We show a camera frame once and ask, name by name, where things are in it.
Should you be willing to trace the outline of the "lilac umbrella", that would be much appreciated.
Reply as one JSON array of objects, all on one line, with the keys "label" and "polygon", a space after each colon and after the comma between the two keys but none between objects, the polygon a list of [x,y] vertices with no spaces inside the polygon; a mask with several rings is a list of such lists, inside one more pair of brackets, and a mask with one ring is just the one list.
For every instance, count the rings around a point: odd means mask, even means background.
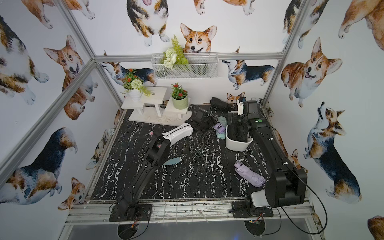
[{"label": "lilac umbrella", "polygon": [[263,176],[253,172],[249,167],[239,161],[235,162],[234,167],[237,174],[256,188],[261,187],[266,182]]},{"label": "lilac umbrella", "polygon": [[225,135],[227,125],[226,124],[223,125],[221,123],[217,123],[217,124],[215,124],[213,126],[213,128],[215,129],[216,134],[218,134],[218,135]]}]

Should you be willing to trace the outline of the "lilac umbrella back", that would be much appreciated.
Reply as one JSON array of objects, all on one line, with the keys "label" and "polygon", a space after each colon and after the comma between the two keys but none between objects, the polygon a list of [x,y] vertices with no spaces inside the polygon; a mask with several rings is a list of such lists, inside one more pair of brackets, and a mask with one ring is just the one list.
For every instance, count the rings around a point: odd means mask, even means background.
[{"label": "lilac umbrella back", "polygon": [[227,125],[226,124],[223,125],[221,123],[217,123],[217,124],[215,124],[213,126],[213,128],[215,129],[216,134],[218,134],[218,135],[225,135]]}]

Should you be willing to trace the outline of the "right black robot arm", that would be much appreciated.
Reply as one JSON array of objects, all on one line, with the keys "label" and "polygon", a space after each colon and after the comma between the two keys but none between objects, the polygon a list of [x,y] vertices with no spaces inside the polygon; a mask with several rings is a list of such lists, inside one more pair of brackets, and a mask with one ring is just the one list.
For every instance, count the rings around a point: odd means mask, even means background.
[{"label": "right black robot arm", "polygon": [[227,132],[229,140],[244,144],[253,140],[271,168],[265,183],[265,195],[271,207],[302,204],[307,189],[307,173],[297,169],[279,146],[277,132],[260,111],[257,101],[237,100],[236,113],[228,113]]}]

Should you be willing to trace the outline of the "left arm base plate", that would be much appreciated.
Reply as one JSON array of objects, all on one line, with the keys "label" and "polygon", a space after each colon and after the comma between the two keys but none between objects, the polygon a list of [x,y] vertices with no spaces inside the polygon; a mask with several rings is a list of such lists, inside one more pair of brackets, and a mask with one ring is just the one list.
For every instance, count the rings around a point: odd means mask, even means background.
[{"label": "left arm base plate", "polygon": [[136,222],[149,221],[151,219],[153,205],[139,204],[129,206],[128,209],[120,211],[118,206],[114,205],[111,210],[109,222]]}]

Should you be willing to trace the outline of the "lilac umbrella front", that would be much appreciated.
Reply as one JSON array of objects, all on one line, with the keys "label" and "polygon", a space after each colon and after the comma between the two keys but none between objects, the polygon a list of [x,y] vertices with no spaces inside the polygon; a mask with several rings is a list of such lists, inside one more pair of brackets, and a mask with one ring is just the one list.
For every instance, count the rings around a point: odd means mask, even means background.
[{"label": "lilac umbrella front", "polygon": [[234,167],[237,174],[256,188],[261,187],[266,182],[263,176],[253,172],[249,167],[239,161],[235,162]]}]

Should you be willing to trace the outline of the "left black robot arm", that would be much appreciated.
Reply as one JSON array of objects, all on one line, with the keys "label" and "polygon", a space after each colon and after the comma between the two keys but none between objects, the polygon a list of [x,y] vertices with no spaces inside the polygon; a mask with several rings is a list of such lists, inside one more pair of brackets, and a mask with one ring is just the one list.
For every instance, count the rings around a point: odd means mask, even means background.
[{"label": "left black robot arm", "polygon": [[154,172],[169,160],[170,148],[194,132],[211,130],[217,120],[207,110],[198,110],[179,127],[166,133],[154,133],[146,147],[143,164],[130,185],[117,198],[111,210],[110,222],[148,221],[151,219],[151,204],[141,204],[140,198]]}]

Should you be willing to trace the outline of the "white plastic storage box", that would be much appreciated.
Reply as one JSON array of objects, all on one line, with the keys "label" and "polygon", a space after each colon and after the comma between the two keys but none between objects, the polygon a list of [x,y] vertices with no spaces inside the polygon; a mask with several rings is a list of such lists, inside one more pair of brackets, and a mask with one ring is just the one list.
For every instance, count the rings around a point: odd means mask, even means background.
[{"label": "white plastic storage box", "polygon": [[244,152],[254,139],[250,137],[246,142],[234,141],[229,138],[229,128],[229,126],[226,128],[226,148],[231,151]]}]

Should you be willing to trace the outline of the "mint green umbrella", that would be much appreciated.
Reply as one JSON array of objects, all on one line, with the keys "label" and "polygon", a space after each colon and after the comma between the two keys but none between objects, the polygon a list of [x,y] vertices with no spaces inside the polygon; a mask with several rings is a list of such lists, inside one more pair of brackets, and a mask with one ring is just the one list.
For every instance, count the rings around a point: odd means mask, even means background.
[{"label": "mint green umbrella", "polygon": [[[226,119],[226,117],[223,117],[223,116],[220,116],[220,117],[218,117],[218,123],[221,123],[221,124],[226,124],[227,125],[227,119]],[[226,133],[225,133],[225,135],[218,135],[217,134],[217,138],[218,139],[225,139],[226,138]]]}]

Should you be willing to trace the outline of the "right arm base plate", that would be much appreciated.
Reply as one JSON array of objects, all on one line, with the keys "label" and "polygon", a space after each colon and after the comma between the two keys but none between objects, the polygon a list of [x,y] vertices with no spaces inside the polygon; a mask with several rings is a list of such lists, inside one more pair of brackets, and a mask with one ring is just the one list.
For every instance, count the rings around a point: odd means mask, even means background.
[{"label": "right arm base plate", "polygon": [[258,217],[273,217],[273,210],[269,207],[255,207],[248,202],[232,202],[230,214],[233,214],[235,219],[239,218],[258,218]]}]

